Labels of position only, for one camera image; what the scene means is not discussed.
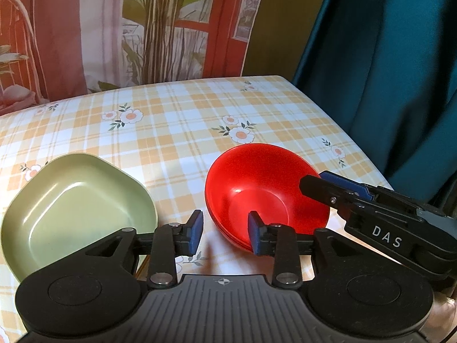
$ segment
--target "cable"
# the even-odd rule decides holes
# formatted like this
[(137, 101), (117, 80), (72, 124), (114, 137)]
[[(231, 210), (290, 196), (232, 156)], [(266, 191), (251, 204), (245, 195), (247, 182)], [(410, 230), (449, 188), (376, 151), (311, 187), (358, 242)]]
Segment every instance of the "cable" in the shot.
[(457, 325), (454, 326), (454, 328), (451, 330), (451, 332), (446, 335), (446, 338), (444, 338), (440, 343), (446, 343), (449, 339), (452, 338), (452, 336), (457, 332)]

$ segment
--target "tablecloth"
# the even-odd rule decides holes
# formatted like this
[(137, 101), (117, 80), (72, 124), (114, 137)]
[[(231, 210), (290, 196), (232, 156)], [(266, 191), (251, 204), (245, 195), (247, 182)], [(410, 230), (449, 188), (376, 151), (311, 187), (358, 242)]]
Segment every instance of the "tablecloth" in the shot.
[[(285, 147), (319, 172), (389, 187), (343, 130), (282, 77), (190, 80), (85, 95), (0, 117), (2, 217), (47, 162), (87, 152), (144, 184), (160, 224), (185, 222), (194, 209), (203, 211), (198, 252), (176, 258), (178, 274), (270, 274), (271, 258), (231, 245), (205, 206), (211, 164), (243, 143)], [(332, 211), (328, 227), (343, 234), (343, 225)], [(302, 269), (312, 277), (309, 257), (302, 257)], [(0, 253), (0, 342), (25, 333), (14, 305), (17, 286)]]

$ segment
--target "das logo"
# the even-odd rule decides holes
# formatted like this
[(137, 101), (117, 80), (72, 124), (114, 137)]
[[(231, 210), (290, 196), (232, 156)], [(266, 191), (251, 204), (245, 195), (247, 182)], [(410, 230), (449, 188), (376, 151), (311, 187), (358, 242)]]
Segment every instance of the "das logo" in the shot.
[[(375, 237), (382, 236), (381, 232), (382, 232), (381, 227), (374, 226), (373, 236), (375, 236)], [(386, 241), (388, 244), (392, 243), (392, 245), (394, 245), (394, 247), (400, 247), (401, 238), (395, 237), (395, 239), (394, 239), (394, 236), (392, 236), (392, 239), (391, 239), (390, 237), (391, 237), (390, 232), (388, 232), (384, 236), (382, 236), (381, 241)]]

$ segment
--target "wall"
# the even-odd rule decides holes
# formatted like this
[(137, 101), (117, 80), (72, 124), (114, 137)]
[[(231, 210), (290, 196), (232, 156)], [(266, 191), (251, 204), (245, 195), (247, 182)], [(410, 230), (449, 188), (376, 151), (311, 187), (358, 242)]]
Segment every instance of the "wall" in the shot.
[(322, 0), (262, 0), (252, 29), (243, 75), (291, 80)]

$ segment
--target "flower print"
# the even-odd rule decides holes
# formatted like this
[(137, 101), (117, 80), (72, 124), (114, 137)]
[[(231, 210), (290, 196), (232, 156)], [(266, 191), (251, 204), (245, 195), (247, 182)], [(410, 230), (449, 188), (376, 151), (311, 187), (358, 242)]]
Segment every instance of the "flower print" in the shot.
[(6, 332), (3, 328), (0, 327), (0, 343), (10, 343), (10, 339), (6, 335)]
[(332, 146), (331, 150), (332, 150), (333, 154), (336, 157), (339, 157), (340, 159), (346, 157), (346, 154), (344, 153), (344, 151), (338, 146)]
[(124, 124), (134, 124), (140, 121), (143, 118), (143, 114), (139, 109), (135, 111), (132, 109), (128, 109), (125, 112), (121, 113), (120, 120)]
[(101, 114), (101, 117), (103, 120), (112, 120), (116, 118), (117, 112), (116, 111), (108, 111), (108, 112), (103, 112)]
[(251, 143), (254, 140), (254, 135), (251, 134), (250, 129), (245, 127), (234, 127), (228, 134), (232, 140), (240, 144)]
[(175, 264), (176, 264), (176, 273), (180, 273), (182, 271), (182, 265), (180, 265), (180, 263), (182, 263), (184, 261), (184, 258), (182, 256), (177, 256), (175, 258)]
[(59, 104), (48, 104), (48, 110), (54, 112)]
[(252, 82), (250, 81), (243, 81), (245, 83), (244, 88), (241, 91), (256, 91), (257, 88), (253, 86)]
[(38, 110), (36, 111), (35, 115), (42, 115), (43, 113), (46, 112), (46, 106), (41, 106), (40, 108), (38, 108)]
[(205, 256), (202, 256), (202, 252), (198, 252), (198, 254), (193, 257), (193, 256), (188, 256), (187, 261), (183, 263), (189, 263), (189, 264), (195, 264), (198, 267), (202, 267), (204, 261), (207, 261), (209, 258), (206, 258)]
[[(121, 115), (119, 116), (119, 119), (114, 120), (110, 124), (111, 127), (109, 128), (109, 131), (113, 131), (116, 128), (119, 129), (120, 127), (124, 127), (126, 124), (134, 124), (143, 118), (143, 113), (139, 109), (132, 109), (131, 106), (127, 105), (127, 103), (125, 103), (124, 105), (120, 105), (117, 111), (120, 112)], [(112, 120), (116, 118), (116, 116), (116, 111), (109, 111), (105, 112), (105, 117), (110, 118), (104, 118), (103, 116), (102, 118), (104, 120)]]
[(322, 140), (322, 143), (324, 144), (324, 146), (330, 147), (330, 150), (332, 151), (332, 153), (336, 157), (338, 157), (338, 165), (341, 166), (342, 168), (346, 167), (346, 162), (343, 160), (343, 158), (346, 156), (346, 154), (344, 153), (342, 148), (332, 145), (332, 143), (330, 143), (325, 138), (321, 138), (321, 140)]
[(31, 180), (40, 170), (40, 165), (32, 165), (26, 172), (26, 181)]
[(235, 116), (224, 116), (222, 120), (227, 124), (227, 125), (236, 125), (238, 124), (238, 119)]

